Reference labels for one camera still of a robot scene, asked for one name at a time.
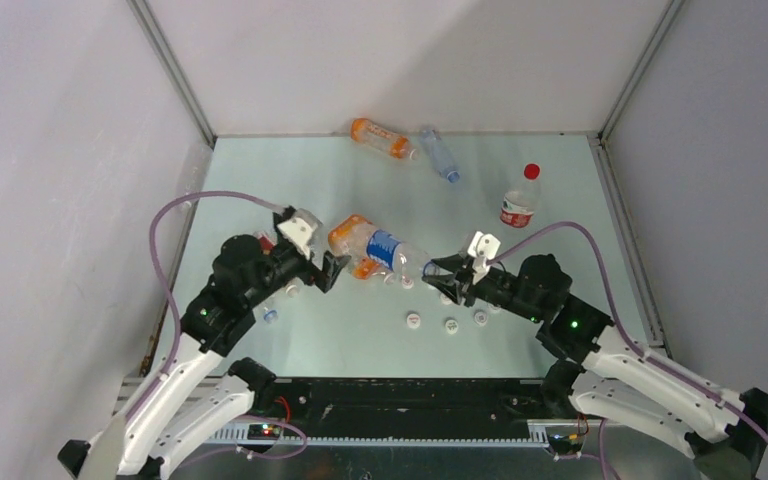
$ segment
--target table surface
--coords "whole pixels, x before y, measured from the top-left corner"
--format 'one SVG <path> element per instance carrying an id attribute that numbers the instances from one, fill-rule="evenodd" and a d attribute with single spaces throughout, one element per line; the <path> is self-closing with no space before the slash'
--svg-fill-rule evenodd
<path id="1" fill-rule="evenodd" d="M 490 232 L 502 250 L 550 223 L 571 220 L 595 237 L 604 256 L 618 312 L 629 332 L 645 340 L 644 319 L 611 219 L 588 139 L 583 135 L 451 135 L 461 181 L 450 185 L 427 161 L 400 163 L 354 144 L 348 137 L 221 138 L 204 190 L 236 190 L 305 208 L 334 228 L 353 213 L 416 244 L 432 257 L 457 252 L 475 230 Z M 542 201 L 531 225 L 514 229 L 499 221 L 508 183 L 527 163 L 541 167 Z M 222 243 L 270 228 L 269 211 L 238 199 L 198 205 L 174 294 L 181 310 L 201 290 Z M 593 253 L 572 229 L 550 233 L 504 263 L 513 272 L 529 255 L 552 253 L 573 279 L 572 293 L 605 312 L 605 292 Z M 541 378 L 555 359 L 535 339 L 538 326 L 507 312 L 487 325 L 473 308 L 443 305 L 419 283 L 405 290 L 380 277 L 357 280 L 347 272 L 327 295 L 303 288 L 279 297 L 279 319 L 259 321 L 213 374 L 252 357 L 279 376 L 319 377 L 520 377 Z M 407 328 L 408 312 L 421 325 Z M 445 320 L 455 318 L 449 335 Z M 171 346 L 172 319 L 164 322 L 155 367 Z"/>

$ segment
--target plastic bottle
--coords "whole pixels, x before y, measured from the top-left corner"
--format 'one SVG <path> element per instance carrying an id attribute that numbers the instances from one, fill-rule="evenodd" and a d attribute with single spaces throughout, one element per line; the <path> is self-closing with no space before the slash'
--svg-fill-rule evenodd
<path id="1" fill-rule="evenodd" d="M 352 122 L 352 140 L 398 159 L 416 159 L 419 152 L 408 137 L 391 132 L 366 118 Z"/>
<path id="2" fill-rule="evenodd" d="M 449 183 L 455 183 L 461 179 L 452 152 L 446 148 L 436 130 L 425 128 L 419 132 L 419 143 L 425 150 L 425 154 L 431 159 L 431 166 L 434 167 L 434 171 L 438 175 L 448 180 Z"/>
<path id="3" fill-rule="evenodd" d="M 360 215 L 352 215 L 328 235 L 331 248 L 352 258 L 369 258 L 407 280 L 423 273 L 436 275 L 437 266 L 424 251 L 376 227 Z"/>
<path id="4" fill-rule="evenodd" d="M 531 217 L 540 202 L 540 167 L 529 163 L 523 171 L 523 178 L 517 181 L 502 202 L 502 223 L 514 228 L 523 228 L 531 222 Z"/>

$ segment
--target orange wire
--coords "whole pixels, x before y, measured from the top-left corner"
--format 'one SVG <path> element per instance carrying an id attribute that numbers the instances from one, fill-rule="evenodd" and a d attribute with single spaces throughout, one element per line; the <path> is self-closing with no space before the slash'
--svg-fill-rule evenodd
<path id="1" fill-rule="evenodd" d="M 287 403 L 287 399 L 282 397 L 278 397 L 275 399 L 275 403 L 280 403 L 284 406 L 284 411 L 287 412 L 287 417 L 284 419 L 284 422 L 289 423 L 290 419 L 292 418 L 292 413 L 290 412 L 290 404 Z"/>
<path id="2" fill-rule="evenodd" d="M 584 420 L 584 426 L 586 427 L 584 430 L 584 433 L 582 435 L 587 435 L 590 433 L 590 423 L 587 421 L 587 415 L 580 415 L 579 416 L 579 425 L 581 425 L 581 420 Z"/>

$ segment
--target bottle label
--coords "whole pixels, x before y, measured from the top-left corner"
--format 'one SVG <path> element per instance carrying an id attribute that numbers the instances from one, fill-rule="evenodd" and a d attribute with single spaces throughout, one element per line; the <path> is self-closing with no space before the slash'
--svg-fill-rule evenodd
<path id="1" fill-rule="evenodd" d="M 502 220 L 502 223 L 514 228 L 522 228 L 528 225 L 533 215 L 533 210 L 514 205 L 507 200 L 504 200 L 502 202 L 502 214 L 499 216 L 499 219 Z"/>
<path id="2" fill-rule="evenodd" d="M 401 243 L 384 230 L 378 230 L 372 234 L 369 243 L 366 244 L 366 255 L 392 270 L 393 256 L 395 255 L 396 247 Z"/>

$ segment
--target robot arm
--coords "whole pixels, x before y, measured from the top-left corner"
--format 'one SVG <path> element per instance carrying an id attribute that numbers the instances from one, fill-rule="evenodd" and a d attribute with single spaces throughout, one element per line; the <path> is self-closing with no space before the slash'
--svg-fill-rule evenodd
<path id="1" fill-rule="evenodd" d="M 190 392 L 254 326 L 255 307 L 295 278 L 328 292 L 348 262 L 347 257 L 326 252 L 322 268 L 314 265 L 311 240 L 321 223 L 309 212 L 289 207 L 273 221 L 278 243 L 268 253 L 250 235 L 232 237 L 222 245 L 213 275 L 181 318 L 171 361 L 164 359 L 128 401 L 120 475 L 149 468 L 152 475 L 167 478 L 216 429 L 246 413 L 264 373 L 237 362 L 223 378 L 225 388 L 218 396 L 199 402 L 161 435 Z M 90 442 L 71 440 L 61 449 L 58 459 L 74 477 L 100 435 Z"/>
<path id="2" fill-rule="evenodd" d="M 569 293 L 572 279 L 561 271 L 554 256 L 528 257 L 514 275 L 488 267 L 487 261 L 497 249 L 498 240 L 477 232 L 464 252 L 433 260 L 451 273 L 425 276 L 423 280 L 457 304 L 469 307 L 481 299 L 533 323 L 541 323 L 537 334 L 541 344 L 559 360 L 572 363 L 578 369 L 568 382 L 570 390 L 566 395 L 575 411 L 600 415 L 596 410 L 602 410 L 607 418 L 664 440 L 684 454 L 689 446 L 697 467 L 712 480 L 754 478 L 751 475 L 757 471 L 766 448 L 764 440 L 724 408 L 722 402 L 706 397 L 654 364 L 660 362 L 705 385 L 768 433 L 766 393 L 752 389 L 738 394 L 719 387 L 632 339 L 643 352 L 638 356 L 625 343 L 609 316 Z M 649 403 L 643 409 L 647 413 L 641 414 L 639 408 L 632 408 L 640 402 L 618 403 L 614 401 L 613 392 L 609 392 L 611 397 L 605 394 L 603 400 L 597 402 L 601 394 L 593 391 L 594 388 L 587 389 L 587 380 L 575 383 L 585 372 L 617 379 L 660 408 L 653 408 Z M 665 421 L 665 426 L 675 427 L 665 431 L 659 428 L 660 423 L 657 427 L 652 425 L 651 420 L 657 416 L 653 412 L 659 414 L 660 409 L 680 426 L 668 425 Z M 679 440 L 685 427 L 683 440 Z"/>
<path id="3" fill-rule="evenodd" d="M 182 412 L 163 430 L 140 475 L 168 479 L 215 431 L 246 414 L 274 380 L 272 372 L 250 358 L 234 362 L 212 394 Z"/>
<path id="4" fill-rule="evenodd" d="M 692 429 L 662 405 L 616 379 L 606 379 L 568 361 L 558 360 L 541 386 L 544 399 L 561 418 L 576 412 L 622 423 L 666 443 L 688 458 L 693 449 L 685 439 Z"/>

